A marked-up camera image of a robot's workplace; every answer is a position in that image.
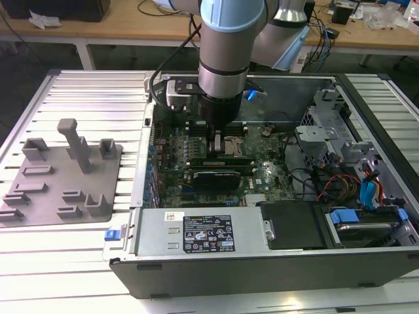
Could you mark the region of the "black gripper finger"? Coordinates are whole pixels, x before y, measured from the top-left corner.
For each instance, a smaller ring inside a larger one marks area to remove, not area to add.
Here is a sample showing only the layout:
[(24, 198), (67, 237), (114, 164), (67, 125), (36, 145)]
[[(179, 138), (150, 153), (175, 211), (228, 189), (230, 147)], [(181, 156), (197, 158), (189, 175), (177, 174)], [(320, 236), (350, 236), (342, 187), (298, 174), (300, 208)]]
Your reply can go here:
[(211, 153), (224, 153), (225, 141), (224, 130), (217, 129), (215, 126), (209, 127), (208, 147)]

